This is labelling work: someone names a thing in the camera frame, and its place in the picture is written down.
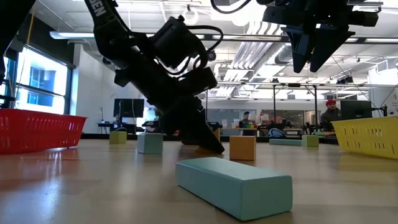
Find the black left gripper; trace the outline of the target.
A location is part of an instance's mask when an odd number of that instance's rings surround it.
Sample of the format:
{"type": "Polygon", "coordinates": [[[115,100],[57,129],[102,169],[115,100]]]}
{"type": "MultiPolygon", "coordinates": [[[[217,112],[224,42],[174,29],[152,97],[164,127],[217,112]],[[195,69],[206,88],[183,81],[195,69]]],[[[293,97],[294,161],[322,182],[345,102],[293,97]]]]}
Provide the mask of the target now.
{"type": "Polygon", "coordinates": [[[200,100],[196,97],[217,86],[210,68],[192,70],[184,79],[178,80],[170,77],[155,62],[129,65],[116,70],[114,82],[121,87],[131,83],[150,105],[158,109],[170,109],[160,118],[160,127],[167,136],[173,136],[178,131],[178,138],[183,144],[197,145],[215,154],[224,152],[224,147],[206,122],[204,107],[199,105],[200,100]],[[182,108],[175,107],[180,103],[182,108]]]}

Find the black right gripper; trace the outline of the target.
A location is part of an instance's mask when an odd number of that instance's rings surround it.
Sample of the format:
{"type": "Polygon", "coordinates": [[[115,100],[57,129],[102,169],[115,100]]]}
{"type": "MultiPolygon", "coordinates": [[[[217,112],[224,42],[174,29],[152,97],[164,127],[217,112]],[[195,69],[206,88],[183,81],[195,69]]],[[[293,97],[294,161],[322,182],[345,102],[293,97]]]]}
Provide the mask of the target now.
{"type": "MultiPolygon", "coordinates": [[[[290,39],[294,72],[300,73],[312,54],[312,36],[303,29],[313,29],[317,24],[330,27],[350,25],[374,27],[378,21],[377,12],[355,11],[359,1],[349,0],[275,0],[263,1],[266,9],[262,20],[286,25],[282,30],[290,39]]],[[[310,62],[310,71],[320,67],[355,32],[348,30],[318,30],[310,62]]]]}

